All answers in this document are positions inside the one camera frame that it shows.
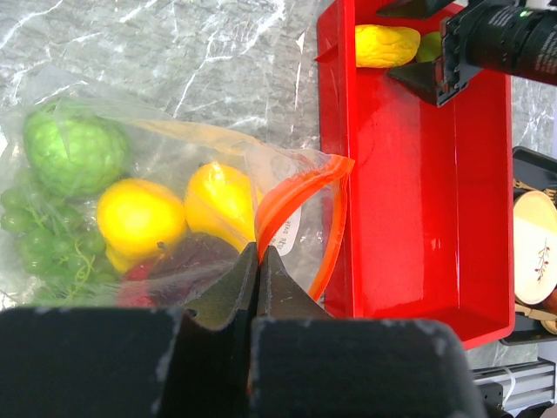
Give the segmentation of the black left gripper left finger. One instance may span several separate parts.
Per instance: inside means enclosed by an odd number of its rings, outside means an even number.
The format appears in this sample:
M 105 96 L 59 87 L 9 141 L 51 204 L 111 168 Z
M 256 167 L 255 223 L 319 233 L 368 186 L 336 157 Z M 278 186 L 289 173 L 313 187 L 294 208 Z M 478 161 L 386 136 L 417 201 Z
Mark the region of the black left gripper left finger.
M 244 417 L 258 256 L 184 307 L 1 314 L 4 417 Z

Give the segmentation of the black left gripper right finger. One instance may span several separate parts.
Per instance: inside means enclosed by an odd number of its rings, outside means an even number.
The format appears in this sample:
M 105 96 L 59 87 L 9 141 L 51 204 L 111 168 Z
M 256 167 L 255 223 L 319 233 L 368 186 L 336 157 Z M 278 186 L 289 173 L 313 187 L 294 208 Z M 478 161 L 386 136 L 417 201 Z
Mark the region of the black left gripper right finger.
M 252 417 L 483 417 L 460 340 L 435 320 L 335 320 L 288 275 L 260 267 Z

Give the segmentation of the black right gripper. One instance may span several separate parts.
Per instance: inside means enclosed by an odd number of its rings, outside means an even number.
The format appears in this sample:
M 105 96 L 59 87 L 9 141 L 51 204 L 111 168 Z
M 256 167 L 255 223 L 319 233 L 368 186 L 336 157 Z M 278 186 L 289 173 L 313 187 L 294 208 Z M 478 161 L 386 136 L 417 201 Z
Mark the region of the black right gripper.
M 425 20 L 453 0 L 396 0 L 380 17 Z M 512 1 L 474 1 L 440 24 L 435 62 L 395 67 L 387 76 L 441 107 L 483 70 L 556 85 L 556 10 Z

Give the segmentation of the green ridged fruit toy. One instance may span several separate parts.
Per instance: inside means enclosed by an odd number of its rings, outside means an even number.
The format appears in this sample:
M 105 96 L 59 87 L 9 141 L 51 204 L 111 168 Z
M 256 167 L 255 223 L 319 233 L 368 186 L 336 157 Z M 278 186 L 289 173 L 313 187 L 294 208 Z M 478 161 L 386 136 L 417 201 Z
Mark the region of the green ridged fruit toy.
M 419 44 L 415 61 L 417 63 L 432 62 L 441 56 L 442 52 L 441 34 L 439 31 L 433 31 L 425 34 Z

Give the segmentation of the yellow corn toy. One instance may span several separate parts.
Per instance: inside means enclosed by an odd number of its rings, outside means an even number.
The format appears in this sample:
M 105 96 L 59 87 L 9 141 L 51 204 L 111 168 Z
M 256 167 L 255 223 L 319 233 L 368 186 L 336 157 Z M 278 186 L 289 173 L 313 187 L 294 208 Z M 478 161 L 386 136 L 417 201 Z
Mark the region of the yellow corn toy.
M 358 68 L 385 69 L 411 62 L 420 33 L 411 28 L 363 24 L 355 27 L 355 63 Z

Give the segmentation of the red strawberry toy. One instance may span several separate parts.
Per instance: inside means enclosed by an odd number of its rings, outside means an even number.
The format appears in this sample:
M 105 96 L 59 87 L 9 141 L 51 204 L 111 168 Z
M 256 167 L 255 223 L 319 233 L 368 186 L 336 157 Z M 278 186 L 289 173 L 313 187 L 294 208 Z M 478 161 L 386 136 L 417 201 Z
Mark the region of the red strawberry toy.
M 122 278 L 117 292 L 118 307 L 154 307 L 150 296 L 149 275 L 153 264 L 150 261 L 138 264 L 128 270 Z

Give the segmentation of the green lettuce toy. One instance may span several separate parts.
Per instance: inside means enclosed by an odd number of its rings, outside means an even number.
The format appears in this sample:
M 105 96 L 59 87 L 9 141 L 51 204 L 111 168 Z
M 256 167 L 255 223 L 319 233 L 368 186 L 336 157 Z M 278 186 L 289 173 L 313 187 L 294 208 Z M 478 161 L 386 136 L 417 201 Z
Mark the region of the green lettuce toy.
M 38 185 L 1 192 L 1 229 L 12 235 L 23 271 L 37 280 L 32 305 L 112 303 L 120 277 L 98 229 L 64 199 Z

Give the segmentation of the dark red fruit toy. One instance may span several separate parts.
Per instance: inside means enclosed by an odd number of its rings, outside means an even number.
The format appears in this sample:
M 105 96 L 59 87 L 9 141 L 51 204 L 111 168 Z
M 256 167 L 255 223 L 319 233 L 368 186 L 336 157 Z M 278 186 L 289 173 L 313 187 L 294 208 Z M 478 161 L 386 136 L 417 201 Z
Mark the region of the dark red fruit toy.
M 229 271 L 239 251 L 207 233 L 189 233 L 149 272 L 149 295 L 155 305 L 179 305 L 194 298 Z

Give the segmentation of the clear zip bag orange zipper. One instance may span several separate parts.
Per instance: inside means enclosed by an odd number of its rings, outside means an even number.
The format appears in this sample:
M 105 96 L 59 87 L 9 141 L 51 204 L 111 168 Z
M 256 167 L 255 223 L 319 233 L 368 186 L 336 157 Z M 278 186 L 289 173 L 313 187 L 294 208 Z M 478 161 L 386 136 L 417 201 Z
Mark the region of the clear zip bag orange zipper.
M 181 305 L 250 248 L 321 301 L 353 167 L 43 67 L 1 110 L 1 306 Z

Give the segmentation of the yellow lemon toy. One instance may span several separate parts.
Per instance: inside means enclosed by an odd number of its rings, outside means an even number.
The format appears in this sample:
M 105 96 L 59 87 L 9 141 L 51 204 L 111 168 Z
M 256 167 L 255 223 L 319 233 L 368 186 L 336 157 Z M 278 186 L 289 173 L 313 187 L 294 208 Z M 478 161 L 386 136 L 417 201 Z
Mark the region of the yellow lemon toy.
M 182 200 L 144 179 L 111 185 L 97 202 L 96 221 L 105 254 L 120 273 L 173 250 L 187 229 Z

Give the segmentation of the yellow pear toy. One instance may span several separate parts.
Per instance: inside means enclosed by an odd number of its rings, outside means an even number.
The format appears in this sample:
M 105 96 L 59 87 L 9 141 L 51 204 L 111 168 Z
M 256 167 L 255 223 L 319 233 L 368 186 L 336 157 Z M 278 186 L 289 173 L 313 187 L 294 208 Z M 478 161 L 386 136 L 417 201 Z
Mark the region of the yellow pear toy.
M 264 194 L 240 170 L 211 162 L 191 176 L 185 217 L 194 233 L 223 239 L 241 252 L 255 240 L 254 207 Z

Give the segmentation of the green bumpy fruit toy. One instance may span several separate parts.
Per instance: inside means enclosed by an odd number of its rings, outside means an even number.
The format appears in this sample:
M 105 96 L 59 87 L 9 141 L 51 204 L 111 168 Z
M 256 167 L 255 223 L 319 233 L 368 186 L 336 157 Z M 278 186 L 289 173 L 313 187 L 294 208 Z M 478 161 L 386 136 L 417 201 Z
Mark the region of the green bumpy fruit toy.
M 121 124 L 59 102 L 27 116 L 23 147 L 36 178 L 72 198 L 103 192 L 131 166 L 131 140 Z

